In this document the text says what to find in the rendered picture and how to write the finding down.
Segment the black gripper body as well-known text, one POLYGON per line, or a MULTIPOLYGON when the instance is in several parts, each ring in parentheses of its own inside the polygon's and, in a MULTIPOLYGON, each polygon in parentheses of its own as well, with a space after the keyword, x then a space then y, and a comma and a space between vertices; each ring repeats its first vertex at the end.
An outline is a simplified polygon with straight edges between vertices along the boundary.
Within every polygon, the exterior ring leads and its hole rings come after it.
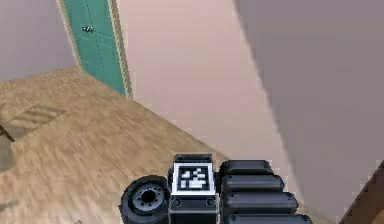
POLYGON ((123 224, 169 224, 170 191, 163 176, 133 181, 123 192, 119 211, 123 224))

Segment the teal room door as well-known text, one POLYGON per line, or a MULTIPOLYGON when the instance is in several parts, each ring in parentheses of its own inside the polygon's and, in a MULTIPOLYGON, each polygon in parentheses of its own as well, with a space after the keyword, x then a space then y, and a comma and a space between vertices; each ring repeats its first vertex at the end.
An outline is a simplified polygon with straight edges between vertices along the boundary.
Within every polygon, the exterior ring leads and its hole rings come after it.
POLYGON ((117 0, 56 0, 78 65, 122 94, 132 94, 117 0), (82 31, 92 27, 92 33, 82 31))

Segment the brown wooden furniture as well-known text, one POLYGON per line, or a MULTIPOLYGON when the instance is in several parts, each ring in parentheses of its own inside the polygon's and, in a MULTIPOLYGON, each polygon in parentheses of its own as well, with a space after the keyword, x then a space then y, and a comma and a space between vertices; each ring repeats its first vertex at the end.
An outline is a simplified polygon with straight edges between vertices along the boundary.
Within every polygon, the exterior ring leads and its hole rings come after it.
POLYGON ((384 160, 338 224, 372 224, 384 210, 384 160))

